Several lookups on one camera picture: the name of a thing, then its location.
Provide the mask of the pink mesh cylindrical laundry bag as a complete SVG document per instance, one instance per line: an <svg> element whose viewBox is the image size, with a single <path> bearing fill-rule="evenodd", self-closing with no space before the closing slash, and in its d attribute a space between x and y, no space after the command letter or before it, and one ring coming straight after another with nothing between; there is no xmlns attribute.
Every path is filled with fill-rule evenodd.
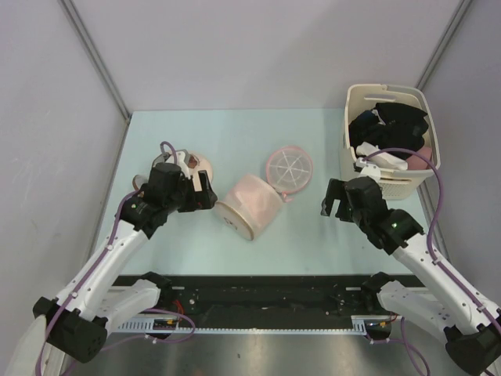
<svg viewBox="0 0 501 376"><path fill-rule="evenodd" d="M255 240L277 216L283 199L263 179L246 174L218 200L214 210L246 240Z"/></svg>

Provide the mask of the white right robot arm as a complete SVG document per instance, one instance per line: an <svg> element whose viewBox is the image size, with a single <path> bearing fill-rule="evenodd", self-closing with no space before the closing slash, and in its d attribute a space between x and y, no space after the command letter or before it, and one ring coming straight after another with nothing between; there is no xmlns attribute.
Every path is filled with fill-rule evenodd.
<svg viewBox="0 0 501 376"><path fill-rule="evenodd" d="M433 295L429 300L384 273L367 281L361 304L370 314L396 313L434 336L451 360L480 375L500 357L500 307L467 281L402 209L389 208L370 177L331 179L321 214L354 223L376 248L410 270Z"/></svg>

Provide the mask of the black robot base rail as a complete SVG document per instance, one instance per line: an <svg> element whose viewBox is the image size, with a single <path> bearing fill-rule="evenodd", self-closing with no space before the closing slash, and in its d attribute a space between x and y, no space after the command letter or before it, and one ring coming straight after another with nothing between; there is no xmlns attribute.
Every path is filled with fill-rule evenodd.
<svg viewBox="0 0 501 376"><path fill-rule="evenodd" d="M158 313L140 314L122 333L364 334L389 331L397 316L377 301L375 284L415 277L369 275L210 277L153 276Z"/></svg>

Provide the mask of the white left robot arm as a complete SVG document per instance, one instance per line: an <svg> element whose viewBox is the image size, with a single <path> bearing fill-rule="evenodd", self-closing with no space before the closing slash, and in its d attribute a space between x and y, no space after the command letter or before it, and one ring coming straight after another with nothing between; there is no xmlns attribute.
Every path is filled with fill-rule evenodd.
<svg viewBox="0 0 501 376"><path fill-rule="evenodd" d="M173 303L168 280L153 272L111 302L103 299L130 258L170 214L210 210L217 199L204 170L192 175L165 162L152 167L147 182L121 200L100 250L54 299L40 298L35 303L34 315L47 320L47 342L77 362L87 363L107 337L136 314L148 309L168 311Z"/></svg>

